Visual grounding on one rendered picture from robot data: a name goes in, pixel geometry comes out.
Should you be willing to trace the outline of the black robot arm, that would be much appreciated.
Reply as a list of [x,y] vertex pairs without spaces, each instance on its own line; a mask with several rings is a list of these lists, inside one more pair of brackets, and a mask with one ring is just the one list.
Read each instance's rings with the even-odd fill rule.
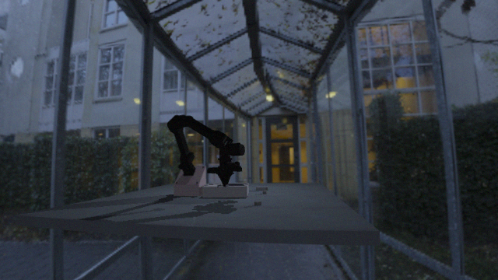
[[[219,156],[243,156],[245,153],[244,145],[240,143],[232,143],[233,140],[226,134],[221,131],[213,131],[199,121],[196,121],[190,115],[174,115],[167,122],[167,126],[170,131],[174,133],[177,140],[177,144],[181,152],[181,164],[179,165],[179,168],[184,171],[184,177],[193,176],[195,172],[195,167],[192,165],[192,161],[195,156],[193,152],[188,151],[188,146],[184,137],[184,127],[189,127],[198,132],[200,135],[206,137],[212,145],[219,148]],[[225,167],[230,172],[236,172],[237,169],[240,168],[240,163],[232,163],[231,159],[229,159],[229,161],[224,159],[222,169],[225,169]]]

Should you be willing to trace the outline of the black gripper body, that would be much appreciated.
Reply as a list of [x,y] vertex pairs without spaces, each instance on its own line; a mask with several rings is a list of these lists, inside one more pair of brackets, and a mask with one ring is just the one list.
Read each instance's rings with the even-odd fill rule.
[[[232,158],[230,158],[230,156],[220,156],[219,157],[219,166],[218,167],[210,167],[207,169],[207,173],[232,173],[230,172],[229,170],[225,169],[223,170],[222,169],[222,166],[223,166],[223,161],[226,159],[226,161],[229,161],[229,159],[232,160]],[[239,169],[237,169],[237,172],[242,172],[242,167],[240,166]]]

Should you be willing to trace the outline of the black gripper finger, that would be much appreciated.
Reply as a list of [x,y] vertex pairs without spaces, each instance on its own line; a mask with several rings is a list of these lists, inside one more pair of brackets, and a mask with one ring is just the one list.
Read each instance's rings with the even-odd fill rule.
[[229,183],[230,177],[231,177],[233,174],[234,174],[234,173],[227,173],[227,175],[226,175],[226,185]]
[[225,187],[226,186],[226,175],[227,175],[227,173],[217,173],[217,175],[219,176],[219,179],[221,180],[223,186]]

